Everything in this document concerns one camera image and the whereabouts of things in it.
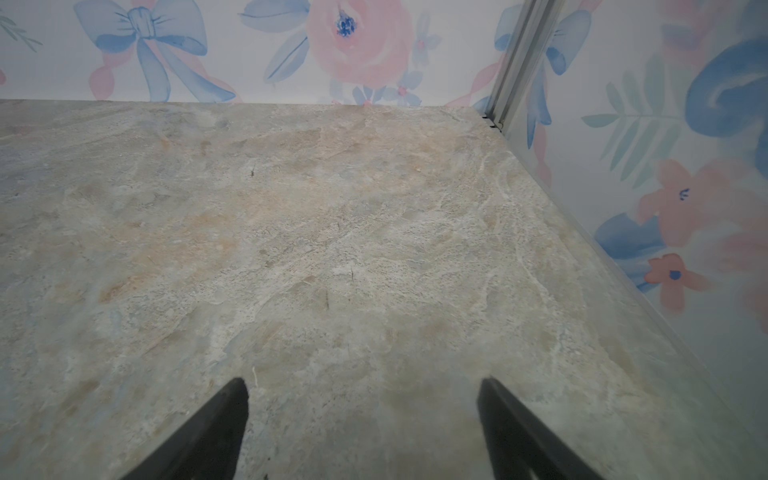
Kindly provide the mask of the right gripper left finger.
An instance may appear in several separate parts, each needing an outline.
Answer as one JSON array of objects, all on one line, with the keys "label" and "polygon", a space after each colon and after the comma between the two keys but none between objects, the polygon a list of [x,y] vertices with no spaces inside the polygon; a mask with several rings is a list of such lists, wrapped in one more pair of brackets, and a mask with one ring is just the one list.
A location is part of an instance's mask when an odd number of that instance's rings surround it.
[{"label": "right gripper left finger", "polygon": [[126,479],[232,479],[249,416],[246,383],[234,378]]}]

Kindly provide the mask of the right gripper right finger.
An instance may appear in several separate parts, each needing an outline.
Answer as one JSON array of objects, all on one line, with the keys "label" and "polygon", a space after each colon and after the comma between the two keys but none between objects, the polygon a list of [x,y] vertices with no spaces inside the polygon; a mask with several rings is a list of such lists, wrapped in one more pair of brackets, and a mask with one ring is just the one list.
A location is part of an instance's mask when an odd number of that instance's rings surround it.
[{"label": "right gripper right finger", "polygon": [[496,479],[601,478],[499,380],[482,380],[477,408]]}]

